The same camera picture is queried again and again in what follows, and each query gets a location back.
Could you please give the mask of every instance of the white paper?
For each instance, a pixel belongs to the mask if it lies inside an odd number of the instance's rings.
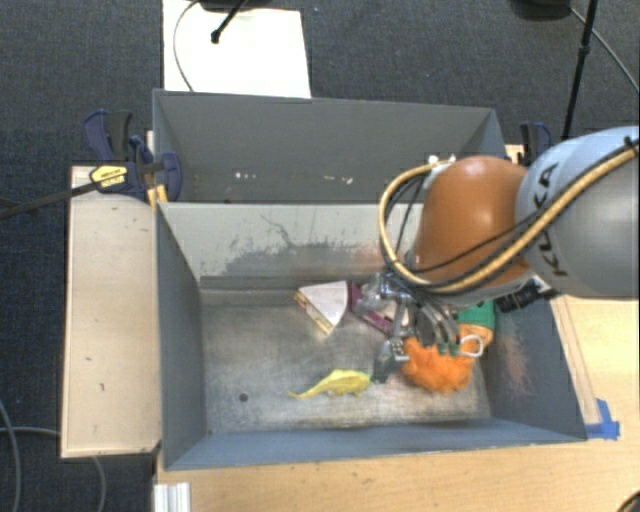
[[[187,91],[174,57],[174,29],[189,4],[164,0],[164,88]],[[194,5],[175,34],[182,70],[196,92],[310,98],[307,58],[298,11],[240,11],[218,44],[213,32],[224,13]]]

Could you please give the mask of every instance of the yellow plastic banana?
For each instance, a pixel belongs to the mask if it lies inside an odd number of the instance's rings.
[[[311,398],[320,393],[327,393],[329,396],[352,393],[359,398],[369,387],[369,384],[371,384],[371,377],[367,373],[357,370],[333,370],[308,391],[299,395],[291,391],[288,393],[293,398]]]

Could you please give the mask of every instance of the orange fuzzy toy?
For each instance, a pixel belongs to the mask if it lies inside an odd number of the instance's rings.
[[[478,334],[483,338],[485,347],[493,341],[493,331],[479,325],[460,325],[460,335]],[[478,342],[469,340],[463,343],[462,350],[475,352]],[[429,391],[451,394],[464,389],[471,380],[471,372],[475,359],[465,356],[452,357],[448,353],[440,355],[438,347],[423,347],[416,338],[407,338],[404,351],[409,362],[402,366],[407,378]]]

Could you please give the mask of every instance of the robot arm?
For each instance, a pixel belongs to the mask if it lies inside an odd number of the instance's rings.
[[[413,248],[397,254],[386,229],[391,209],[436,170]],[[410,312],[407,325],[396,318],[376,358],[380,382],[406,360],[403,335],[455,347],[457,312],[510,296],[534,276],[559,293],[636,298],[638,128],[564,142],[528,170],[492,157],[412,169],[385,190],[378,224],[385,269],[370,294]]]

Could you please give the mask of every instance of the blue tape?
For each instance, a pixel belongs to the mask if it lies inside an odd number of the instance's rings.
[[[602,421],[596,424],[585,425],[589,439],[611,439],[612,441],[617,441],[618,437],[620,437],[620,422],[613,421],[611,413],[609,412],[609,406],[605,400],[596,398],[596,404],[600,410]]]

